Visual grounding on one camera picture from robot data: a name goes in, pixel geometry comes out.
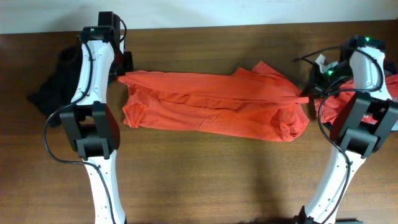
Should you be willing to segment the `plain orange t-shirt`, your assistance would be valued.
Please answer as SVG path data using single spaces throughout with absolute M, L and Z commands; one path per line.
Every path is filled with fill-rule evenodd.
M 293 141 L 310 120 L 307 97 L 264 62 L 231 75 L 135 71 L 118 78 L 127 86 L 124 124 L 201 131 L 265 141 Z

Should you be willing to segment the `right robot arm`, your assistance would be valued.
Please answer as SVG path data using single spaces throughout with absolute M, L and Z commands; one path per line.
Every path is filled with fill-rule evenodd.
M 321 98 L 319 110 L 333 96 L 349 91 L 353 96 L 331 125 L 318 124 L 331 143 L 330 159 L 315 194 L 294 223 L 336 223 L 338 207 L 355 173 L 397 130 L 397 102 L 387 90 L 383 70 L 385 42 L 356 35 L 336 49 L 340 59 L 329 64 L 322 50 L 314 53 L 317 59 L 303 94 Z M 352 88 L 340 88 L 345 78 L 352 79 Z

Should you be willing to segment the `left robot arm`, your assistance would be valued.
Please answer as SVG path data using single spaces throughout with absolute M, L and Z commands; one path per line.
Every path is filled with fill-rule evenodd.
M 95 208 L 95 224 L 126 223 L 119 198 L 116 156 L 120 130 L 107 105 L 108 84 L 132 71 L 132 54 L 125 50 L 127 27 L 120 17 L 104 11 L 97 26 L 80 34 L 82 65 L 70 106 L 60 119 L 79 165 L 88 173 Z

